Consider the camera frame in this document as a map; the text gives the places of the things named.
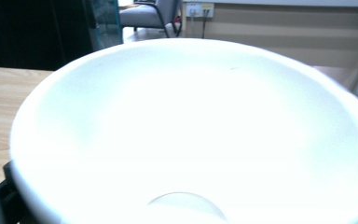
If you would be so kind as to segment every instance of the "electrical outlet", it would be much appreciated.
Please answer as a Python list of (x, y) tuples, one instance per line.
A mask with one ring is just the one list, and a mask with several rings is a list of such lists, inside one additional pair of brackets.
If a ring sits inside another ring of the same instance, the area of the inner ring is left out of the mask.
[(186, 4), (186, 15), (188, 17), (204, 17), (204, 12), (208, 12), (208, 18), (213, 17), (214, 3), (196, 3), (188, 2)]

